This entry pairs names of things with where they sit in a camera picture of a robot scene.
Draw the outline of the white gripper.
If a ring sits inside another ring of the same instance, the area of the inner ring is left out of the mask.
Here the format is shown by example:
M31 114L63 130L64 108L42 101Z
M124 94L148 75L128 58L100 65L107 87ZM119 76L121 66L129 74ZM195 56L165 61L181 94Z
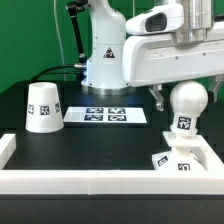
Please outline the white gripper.
M208 102L213 103L218 99L218 92L220 88L224 85L224 74L212 77L211 84L207 90L208 92ZM160 91L162 90L161 84L154 84L149 87L149 91L156 101L156 108L158 111L164 111L168 108L168 102L163 98Z

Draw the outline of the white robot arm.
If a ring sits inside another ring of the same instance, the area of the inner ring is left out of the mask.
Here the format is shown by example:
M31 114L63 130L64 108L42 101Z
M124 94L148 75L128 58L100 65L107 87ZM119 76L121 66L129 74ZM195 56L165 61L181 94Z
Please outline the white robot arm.
M224 19L214 20L213 0L154 0L154 7L129 20L108 0L87 0L92 22L92 55L84 90L117 95L147 86L164 109L164 83L213 79L213 94L224 85Z

